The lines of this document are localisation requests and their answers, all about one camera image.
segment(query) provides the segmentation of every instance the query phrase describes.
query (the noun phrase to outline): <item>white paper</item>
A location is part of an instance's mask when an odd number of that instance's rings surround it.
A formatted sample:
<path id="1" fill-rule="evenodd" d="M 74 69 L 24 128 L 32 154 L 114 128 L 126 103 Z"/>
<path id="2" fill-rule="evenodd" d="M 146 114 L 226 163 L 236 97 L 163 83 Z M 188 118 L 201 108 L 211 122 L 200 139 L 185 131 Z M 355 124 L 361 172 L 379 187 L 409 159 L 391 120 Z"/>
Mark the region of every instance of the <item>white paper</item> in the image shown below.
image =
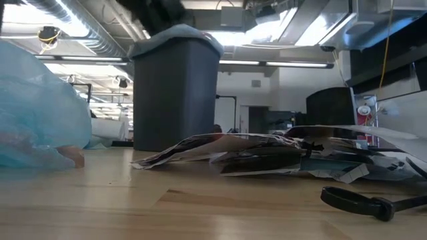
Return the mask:
<path id="1" fill-rule="evenodd" d="M 329 170 L 309 171 L 309 173 L 311 173 L 314 177 L 333 178 L 343 183 L 351 183 L 352 181 L 360 177 L 368 175 L 369 171 L 368 171 L 368 168 L 366 168 L 366 164 L 361 164 L 347 173 L 344 171 L 329 171 Z"/>

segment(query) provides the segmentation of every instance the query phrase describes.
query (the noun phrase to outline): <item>black cable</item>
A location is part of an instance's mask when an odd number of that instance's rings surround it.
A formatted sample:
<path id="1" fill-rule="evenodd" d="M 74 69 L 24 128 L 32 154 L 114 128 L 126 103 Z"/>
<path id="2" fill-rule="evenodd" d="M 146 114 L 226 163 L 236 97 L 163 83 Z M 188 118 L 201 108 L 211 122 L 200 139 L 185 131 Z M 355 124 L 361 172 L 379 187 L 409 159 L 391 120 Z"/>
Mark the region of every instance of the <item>black cable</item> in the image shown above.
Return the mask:
<path id="1" fill-rule="evenodd" d="M 427 205 L 427 196 L 392 202 L 381 197 L 370 199 L 337 187 L 324 187 L 320 199 L 331 207 L 349 213 L 373 216 L 381 221 L 390 221 L 396 212 Z"/>

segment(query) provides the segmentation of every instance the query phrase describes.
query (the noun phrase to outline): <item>yellow cable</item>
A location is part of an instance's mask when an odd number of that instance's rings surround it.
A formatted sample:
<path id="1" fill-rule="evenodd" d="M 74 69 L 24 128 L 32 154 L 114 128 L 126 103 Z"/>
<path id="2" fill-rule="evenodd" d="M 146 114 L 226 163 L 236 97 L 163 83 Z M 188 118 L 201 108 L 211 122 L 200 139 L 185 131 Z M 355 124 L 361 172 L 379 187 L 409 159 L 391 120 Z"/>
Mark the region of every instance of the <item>yellow cable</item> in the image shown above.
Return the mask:
<path id="1" fill-rule="evenodd" d="M 37 36 L 38 36 L 40 41 L 51 41 L 51 40 L 54 40 L 55 38 L 57 38 L 59 36 L 59 34 L 61 34 L 61 31 L 58 31 L 58 33 L 53 37 L 50 37 L 48 39 L 42 39 L 42 38 L 40 38 L 40 31 L 39 31 Z"/>
<path id="2" fill-rule="evenodd" d="M 53 42 L 54 39 L 52 39 L 46 46 L 41 50 L 40 55 L 44 54 L 48 48 L 48 46 Z"/>
<path id="3" fill-rule="evenodd" d="M 53 36 L 53 37 L 50 37 L 50 38 L 48 38 L 48 39 L 42 39 L 42 38 L 40 38 L 40 31 L 38 32 L 38 34 L 37 34 L 37 37 L 39 38 L 39 40 L 40 41 L 48 41 L 49 43 L 41 50 L 41 52 L 40 52 L 40 55 L 42 55 L 42 54 L 44 54 L 44 52 L 46 52 L 46 50 L 47 50 L 47 48 L 48 48 L 48 46 L 53 42 L 53 40 L 55 40 L 58 36 L 59 36 L 59 34 L 61 34 L 61 31 L 58 31 L 58 33 L 55 35 L 55 36 Z"/>
<path id="4" fill-rule="evenodd" d="M 378 100 L 380 98 L 382 83 L 384 81 L 384 77 L 386 75 L 386 68 L 387 68 L 388 46 L 389 46 L 389 43 L 390 43 L 390 31 L 391 31 L 391 28 L 392 28 L 393 8 L 394 8 L 394 0 L 391 0 L 391 1 L 392 1 L 392 6 L 390 8 L 390 17 L 388 19 L 388 31 L 387 31 L 387 40 L 386 40 L 386 50 L 385 50 L 385 53 L 384 53 L 384 61 L 383 61 L 383 64 L 382 64 L 380 86 L 378 87 L 378 91 L 377 91 L 377 94 L 376 94 L 376 100 L 377 100 L 377 102 L 378 102 Z M 376 118 L 377 114 L 378 114 L 378 110 L 375 112 L 375 114 L 372 115 L 371 120 L 374 120 Z"/>

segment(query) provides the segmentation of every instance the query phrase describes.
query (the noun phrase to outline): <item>gray trash can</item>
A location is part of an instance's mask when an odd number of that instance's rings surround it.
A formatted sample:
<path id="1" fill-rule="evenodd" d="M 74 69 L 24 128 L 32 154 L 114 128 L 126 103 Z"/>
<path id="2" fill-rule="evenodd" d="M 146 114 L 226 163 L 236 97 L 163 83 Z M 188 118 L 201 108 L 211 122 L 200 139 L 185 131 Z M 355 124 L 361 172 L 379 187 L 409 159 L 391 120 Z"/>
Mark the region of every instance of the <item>gray trash can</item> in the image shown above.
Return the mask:
<path id="1" fill-rule="evenodd" d="M 174 37 L 133 60 L 135 150 L 163 151 L 212 132 L 220 54 L 209 42 Z"/>

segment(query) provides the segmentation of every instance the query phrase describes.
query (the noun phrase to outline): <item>black cord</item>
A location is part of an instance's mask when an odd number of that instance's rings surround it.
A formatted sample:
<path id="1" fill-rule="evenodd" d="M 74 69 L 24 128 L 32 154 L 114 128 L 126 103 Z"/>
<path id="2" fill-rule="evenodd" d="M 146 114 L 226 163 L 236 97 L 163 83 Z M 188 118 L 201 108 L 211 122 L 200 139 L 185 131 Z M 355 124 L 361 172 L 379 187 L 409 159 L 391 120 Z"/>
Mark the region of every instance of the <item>black cord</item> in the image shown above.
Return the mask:
<path id="1" fill-rule="evenodd" d="M 218 3 L 216 4 L 215 10 L 218 10 L 218 6 L 220 5 L 221 1 L 222 0 L 218 1 Z M 227 0 L 227 2 L 229 2 L 234 7 L 234 4 L 230 0 Z"/>

